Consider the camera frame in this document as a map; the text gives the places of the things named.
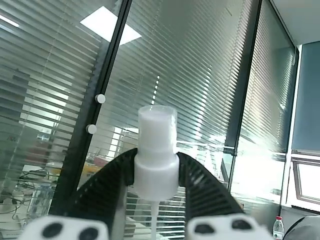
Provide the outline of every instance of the white spray pump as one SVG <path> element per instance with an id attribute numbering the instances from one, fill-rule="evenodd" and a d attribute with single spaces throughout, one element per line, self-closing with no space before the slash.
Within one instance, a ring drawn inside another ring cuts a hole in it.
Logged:
<path id="1" fill-rule="evenodd" d="M 178 190 L 177 112 L 169 106 L 144 106 L 138 111 L 139 140 L 134 158 L 134 190 L 151 201 L 151 239 L 156 239 L 159 202 Z"/>

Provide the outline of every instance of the window blinds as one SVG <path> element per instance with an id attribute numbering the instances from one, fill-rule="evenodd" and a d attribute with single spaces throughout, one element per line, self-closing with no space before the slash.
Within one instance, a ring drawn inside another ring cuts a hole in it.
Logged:
<path id="1" fill-rule="evenodd" d="M 223 181 L 223 146 L 243 53 L 250 0 L 133 0 L 126 24 L 141 37 L 119 46 L 80 185 L 137 146 L 138 109 L 177 109 L 181 152 Z M 162 202 L 157 234 L 184 237 L 184 189 Z M 130 188 L 124 238 L 150 239 L 150 206 Z"/>
<path id="2" fill-rule="evenodd" d="M 87 85 L 108 47 L 80 21 L 102 5 L 117 11 L 104 0 L 0 0 L 2 235 L 48 212 Z"/>
<path id="3" fill-rule="evenodd" d="M 241 126 L 240 151 L 255 143 L 273 152 L 287 152 L 295 57 L 295 48 L 272 5 L 263 0 Z"/>

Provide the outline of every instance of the ceiling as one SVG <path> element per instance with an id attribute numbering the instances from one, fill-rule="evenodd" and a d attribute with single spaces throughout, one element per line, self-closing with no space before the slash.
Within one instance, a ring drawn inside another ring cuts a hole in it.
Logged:
<path id="1" fill-rule="evenodd" d="M 273 0 L 295 44 L 320 41 L 320 0 Z"/>

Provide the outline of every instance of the water bottle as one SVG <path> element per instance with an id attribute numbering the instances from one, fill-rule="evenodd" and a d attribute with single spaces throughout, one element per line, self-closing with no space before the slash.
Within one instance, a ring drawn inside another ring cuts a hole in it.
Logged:
<path id="1" fill-rule="evenodd" d="M 282 222 L 282 217 L 277 216 L 273 224 L 273 238 L 277 240 L 282 240 L 285 236 L 284 223 Z"/>

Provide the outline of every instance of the white knob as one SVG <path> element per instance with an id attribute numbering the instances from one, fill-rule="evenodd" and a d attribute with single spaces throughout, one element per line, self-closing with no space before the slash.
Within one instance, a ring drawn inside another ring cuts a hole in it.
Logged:
<path id="1" fill-rule="evenodd" d="M 98 103 L 98 104 L 104 104 L 105 101 L 106 101 L 106 97 L 105 95 L 103 94 L 98 94 L 94 97 L 95 101 Z"/>
<path id="2" fill-rule="evenodd" d="M 94 124 L 89 124 L 86 126 L 85 130 L 88 134 L 95 134 L 97 132 L 97 127 Z"/>

